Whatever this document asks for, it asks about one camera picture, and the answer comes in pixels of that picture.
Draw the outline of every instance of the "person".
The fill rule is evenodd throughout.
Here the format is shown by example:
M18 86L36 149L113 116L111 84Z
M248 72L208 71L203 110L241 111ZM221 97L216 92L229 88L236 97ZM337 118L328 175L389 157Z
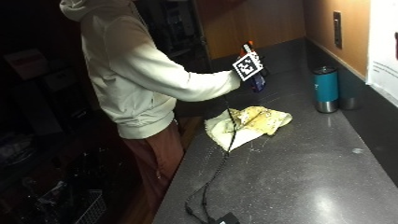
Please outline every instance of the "person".
M100 107L133 151L156 214L183 158L173 109L177 100L205 101L240 86L235 71L185 71L157 49L129 0L63 0L82 24L83 51Z

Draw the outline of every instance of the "thermos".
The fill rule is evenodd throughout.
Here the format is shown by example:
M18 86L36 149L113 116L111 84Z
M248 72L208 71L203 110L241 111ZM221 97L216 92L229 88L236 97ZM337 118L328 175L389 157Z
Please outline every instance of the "thermos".
M313 70L316 109L332 113L338 108L337 69L320 67Z

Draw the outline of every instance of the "black cable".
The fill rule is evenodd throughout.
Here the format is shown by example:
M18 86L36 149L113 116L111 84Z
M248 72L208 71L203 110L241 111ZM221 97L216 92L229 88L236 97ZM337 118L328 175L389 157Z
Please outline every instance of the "black cable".
M188 197L187 201L185 201L185 211L188 213L188 215L191 215L192 217L195 217L201 224L208 224L208 223L213 223L216 220L211 217L209 215L209 212L208 212L208 199L207 199L207 194L208 194L208 189L209 189L209 186L213 182L213 180L216 179L216 177L219 176L219 174L221 173L223 171L223 168L224 168L224 165L229 159L229 155L231 155L231 151L232 151L232 146L233 146L233 143L236 141L236 136L237 136L237 123L236 123L236 120L233 118L233 115L232 115L232 111L231 111L231 107L229 107L229 104L228 104L228 100L227 100L227 96L224 95L224 100L225 100L225 104L227 104L227 110L228 110L228 114L232 118L232 121L233 121L233 124L235 124L235 133L233 133L233 138L232 138L232 142L231 142L231 145L228 147L228 150L227 152L224 153L224 156L223 156L223 162L216 170L216 173L212 177L212 179L200 187L200 189L197 189L192 194L191 196ZM208 222L205 222L193 212L193 209L191 208L189 206L189 201L192 200L192 198L195 197L195 195L201 191L201 189L204 189L204 192L203 192L203 195L201 195L201 206L203 206L203 209L204 209L204 212L205 212L205 215L207 215L207 219L208 219Z
M260 57L260 62L261 64L265 64L265 56ZM263 71L260 71L259 73L261 74L261 76L265 78L267 76L271 75L271 70L269 68L264 65L263 70L265 71L265 74L263 73Z

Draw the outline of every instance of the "sleeve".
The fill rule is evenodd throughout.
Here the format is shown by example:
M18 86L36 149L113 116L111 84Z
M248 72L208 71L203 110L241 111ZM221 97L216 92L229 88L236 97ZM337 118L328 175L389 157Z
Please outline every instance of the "sleeve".
M111 69L151 91L183 101L209 100L235 90L240 78L235 71L215 74L187 72L157 50L152 37L133 18L119 18L104 34Z

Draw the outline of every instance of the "hood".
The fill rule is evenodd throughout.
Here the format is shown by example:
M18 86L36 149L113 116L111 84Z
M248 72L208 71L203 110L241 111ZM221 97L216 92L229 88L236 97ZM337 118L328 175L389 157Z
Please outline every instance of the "hood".
M125 7L129 3L131 0L63 0L60 8L71 20L80 21L98 7Z

